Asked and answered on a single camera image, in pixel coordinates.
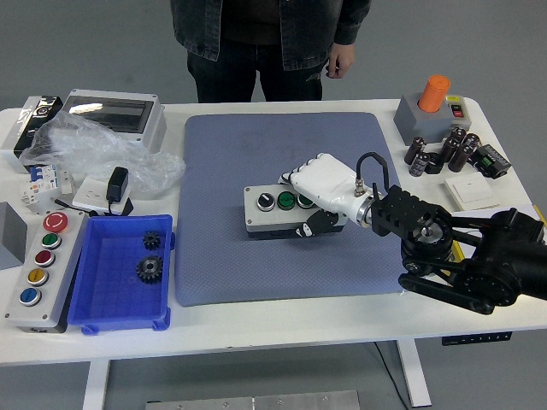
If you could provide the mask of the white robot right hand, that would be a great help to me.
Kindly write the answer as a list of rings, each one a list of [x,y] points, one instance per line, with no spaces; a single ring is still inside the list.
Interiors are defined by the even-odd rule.
[[[361,227],[372,224],[373,190],[332,155],[321,153],[292,172],[282,174],[278,182],[292,185],[297,193],[320,209],[296,229],[299,237],[329,231],[335,215],[342,215]]]

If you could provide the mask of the person's left hand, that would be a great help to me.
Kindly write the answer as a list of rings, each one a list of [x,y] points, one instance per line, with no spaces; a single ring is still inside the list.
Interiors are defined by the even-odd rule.
[[[355,45],[334,43],[326,65],[326,76],[329,79],[342,79],[349,72],[355,59]]]

